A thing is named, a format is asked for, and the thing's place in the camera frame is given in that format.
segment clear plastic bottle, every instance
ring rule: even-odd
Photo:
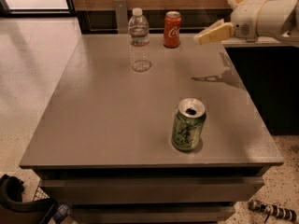
[[[142,14],[141,8],[134,8],[133,16],[128,25],[131,66],[136,72],[144,72],[151,67],[149,60],[149,23]]]

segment white bottle cap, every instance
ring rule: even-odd
[[[142,9],[140,7],[136,7],[133,9],[133,15],[134,16],[141,16],[142,15]]]

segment floor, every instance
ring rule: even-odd
[[[24,181],[23,200],[32,201],[39,178],[19,162],[81,33],[75,18],[0,18],[0,176]],[[273,136],[285,163],[264,176],[252,199],[290,208],[299,214],[299,136]],[[266,215],[247,203],[220,224],[262,224]],[[68,217],[64,223],[73,223]],[[266,223],[290,223],[270,217]]]

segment metal bracket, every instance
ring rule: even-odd
[[[116,16],[116,23],[119,34],[128,33],[128,9],[127,0],[113,0],[114,10]]]

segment black frame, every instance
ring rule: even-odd
[[[74,17],[76,11],[73,0],[65,0],[68,9],[10,9],[6,0],[0,0],[2,17]]]

